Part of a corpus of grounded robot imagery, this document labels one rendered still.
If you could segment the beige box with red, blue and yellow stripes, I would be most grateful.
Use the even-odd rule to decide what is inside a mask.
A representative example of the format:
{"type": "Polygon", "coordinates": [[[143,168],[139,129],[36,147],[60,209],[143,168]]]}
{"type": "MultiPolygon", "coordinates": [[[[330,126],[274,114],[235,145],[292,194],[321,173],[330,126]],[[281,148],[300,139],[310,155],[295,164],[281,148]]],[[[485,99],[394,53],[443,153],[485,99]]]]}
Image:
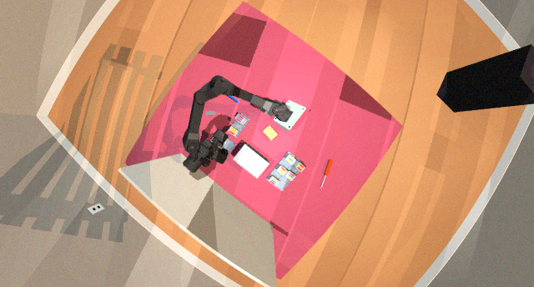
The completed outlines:
{"type": "Polygon", "coordinates": [[[273,175],[271,174],[270,177],[269,177],[269,181],[274,185],[276,186],[279,182],[279,180],[273,175]]]}

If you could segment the orange-handled screwdriver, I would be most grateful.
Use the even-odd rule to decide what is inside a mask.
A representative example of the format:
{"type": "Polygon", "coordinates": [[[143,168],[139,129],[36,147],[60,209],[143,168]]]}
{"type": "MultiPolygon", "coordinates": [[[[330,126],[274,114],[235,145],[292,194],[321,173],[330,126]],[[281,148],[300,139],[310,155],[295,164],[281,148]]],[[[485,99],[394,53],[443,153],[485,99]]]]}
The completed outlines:
{"type": "MultiPolygon", "coordinates": [[[[326,166],[326,169],[325,169],[325,172],[324,172],[325,176],[328,175],[332,163],[333,163],[333,160],[332,160],[332,159],[329,159],[329,162],[328,162],[328,164],[327,164],[327,166],[326,166]]],[[[323,183],[324,183],[324,181],[325,181],[325,177],[324,177],[323,183]]],[[[323,185],[323,183],[322,183],[322,185],[323,185]]],[[[320,186],[321,188],[322,188],[322,185],[320,186]]]]}

